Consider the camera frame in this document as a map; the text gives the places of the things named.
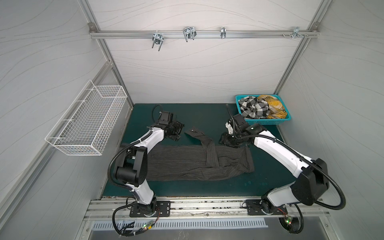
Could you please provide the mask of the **aluminium top crossbar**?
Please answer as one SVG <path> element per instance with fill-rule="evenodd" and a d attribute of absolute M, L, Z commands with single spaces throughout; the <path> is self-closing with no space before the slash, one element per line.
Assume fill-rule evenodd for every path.
<path fill-rule="evenodd" d="M 290 39 L 283 38 L 282 34 L 288 35 L 293 30 L 264 30 L 264 31 L 246 31 L 227 30 L 225 39 Z M 90 33 L 93 39 L 152 39 L 156 31 L 99 31 Z M 158 31 L 164 36 L 164 39 L 184 39 L 183 31 Z M 321 33 L 318 31 L 300 30 L 302 34 L 308 34 L 308 38 L 317 38 Z M 203 31 L 196 30 L 195 39 L 221 39 L 221 30 Z"/>

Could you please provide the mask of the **metal u-bolt clamp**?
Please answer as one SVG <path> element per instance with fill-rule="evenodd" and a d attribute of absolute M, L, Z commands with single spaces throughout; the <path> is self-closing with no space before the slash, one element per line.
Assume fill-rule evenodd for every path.
<path fill-rule="evenodd" d="M 195 27 L 184 28 L 183 29 L 183 35 L 184 35 L 186 42 L 188 42 L 189 40 L 194 40 L 196 35 L 197 35 L 196 28 Z"/>

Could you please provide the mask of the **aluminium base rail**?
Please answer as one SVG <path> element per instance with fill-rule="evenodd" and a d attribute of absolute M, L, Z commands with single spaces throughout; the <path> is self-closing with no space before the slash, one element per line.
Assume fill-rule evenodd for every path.
<path fill-rule="evenodd" d="M 165 219 L 218 219 L 218 218 L 278 218 L 284 214 L 265 215 L 258 210 L 258 215 L 248 215 L 246 200 L 260 201 L 260 197 L 157 197 L 158 201 L 170 201 L 170 216 Z M 125 198 L 102 198 L 89 203 L 85 213 L 85 221 L 111 220 L 115 209 L 125 205 Z M 318 205 L 305 206 L 298 204 L 303 217 L 330 217 L 330 210 Z M 282 207 L 289 216 L 299 217 L 295 206 Z M 129 210 L 116 213 L 117 220 L 130 219 Z"/>

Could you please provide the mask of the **yellow plaid shirt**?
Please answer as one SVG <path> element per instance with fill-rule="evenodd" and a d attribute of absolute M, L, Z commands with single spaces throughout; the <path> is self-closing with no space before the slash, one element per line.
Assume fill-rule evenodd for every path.
<path fill-rule="evenodd" d="M 267 119 L 285 119 L 288 116 L 288 112 L 277 97 L 272 95 L 260 95 L 258 96 L 258 100 L 268 104 L 269 113 Z"/>

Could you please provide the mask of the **black white checked shirt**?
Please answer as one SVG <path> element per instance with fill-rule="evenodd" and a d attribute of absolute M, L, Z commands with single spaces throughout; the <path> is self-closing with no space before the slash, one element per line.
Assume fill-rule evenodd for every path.
<path fill-rule="evenodd" d="M 247 119 L 266 119 L 270 113 L 269 104 L 257 97 L 246 96 L 238 100 L 241 115 Z"/>

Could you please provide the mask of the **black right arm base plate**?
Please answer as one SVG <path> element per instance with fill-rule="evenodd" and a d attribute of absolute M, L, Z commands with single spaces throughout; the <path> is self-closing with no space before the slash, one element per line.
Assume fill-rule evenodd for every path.
<path fill-rule="evenodd" d="M 268 200 L 245 200 L 245 209 L 250 216 L 284 216 L 285 206 L 276 207 Z"/>

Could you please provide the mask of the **metal hook clamp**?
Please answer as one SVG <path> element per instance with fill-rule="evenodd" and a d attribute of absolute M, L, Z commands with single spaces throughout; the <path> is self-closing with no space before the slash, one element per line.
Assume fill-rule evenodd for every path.
<path fill-rule="evenodd" d="M 163 42 L 164 42 L 164 36 L 158 31 L 156 31 L 152 36 L 152 49 L 154 48 L 155 45 L 157 45 L 158 51 L 160 51 L 163 45 Z"/>

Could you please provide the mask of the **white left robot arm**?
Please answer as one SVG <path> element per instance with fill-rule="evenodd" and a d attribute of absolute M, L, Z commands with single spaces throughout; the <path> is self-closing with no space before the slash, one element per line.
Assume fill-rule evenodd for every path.
<path fill-rule="evenodd" d="M 152 215 L 157 204 L 156 195 L 146 180 L 148 154 L 165 138 L 178 141 L 183 127 L 179 121 L 157 121 L 142 137 L 124 145 L 109 164 L 108 181 L 129 190 L 143 214 Z"/>

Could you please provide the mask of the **metal bracket with bolts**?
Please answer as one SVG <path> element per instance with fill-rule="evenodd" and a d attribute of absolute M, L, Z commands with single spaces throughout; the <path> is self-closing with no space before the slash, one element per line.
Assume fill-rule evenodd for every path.
<path fill-rule="evenodd" d="M 300 32 L 300 28 L 296 27 L 295 29 L 293 29 L 292 33 L 290 33 L 288 35 L 282 34 L 282 37 L 283 38 L 291 38 L 291 39 L 295 39 L 295 38 L 305 39 L 305 38 L 308 38 L 309 35 L 308 34 L 302 34 Z"/>

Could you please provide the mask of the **dark grey striped shirt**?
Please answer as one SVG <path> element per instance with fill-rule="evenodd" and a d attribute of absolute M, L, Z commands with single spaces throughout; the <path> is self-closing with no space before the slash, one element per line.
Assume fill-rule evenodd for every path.
<path fill-rule="evenodd" d="M 248 147 L 217 146 L 199 129 L 186 135 L 199 145 L 165 146 L 158 144 L 148 153 L 148 181 L 221 181 L 255 171 Z"/>

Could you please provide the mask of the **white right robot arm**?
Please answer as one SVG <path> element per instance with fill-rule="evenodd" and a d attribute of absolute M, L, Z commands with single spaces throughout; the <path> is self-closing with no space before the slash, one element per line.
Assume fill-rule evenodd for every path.
<path fill-rule="evenodd" d="M 346 206 L 341 187 L 329 176 L 327 164 L 322 159 L 313 160 L 300 154 L 259 124 L 241 128 L 226 123 L 226 128 L 227 132 L 221 138 L 224 145 L 239 147 L 250 143 L 272 156 L 296 178 L 291 184 L 272 189 L 262 196 L 260 205 L 265 214 L 270 215 L 283 205 L 297 203 L 306 206 L 317 204 L 330 210 L 341 210 Z M 340 197 L 338 205 L 319 201 L 330 186 L 336 189 Z"/>

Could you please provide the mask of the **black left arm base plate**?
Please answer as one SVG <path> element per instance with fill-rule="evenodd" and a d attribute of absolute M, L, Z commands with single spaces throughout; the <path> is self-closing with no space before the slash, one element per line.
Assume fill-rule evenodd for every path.
<path fill-rule="evenodd" d="M 153 202 L 149 205 L 134 204 L 130 210 L 131 218 L 169 217 L 171 210 L 170 201 Z"/>

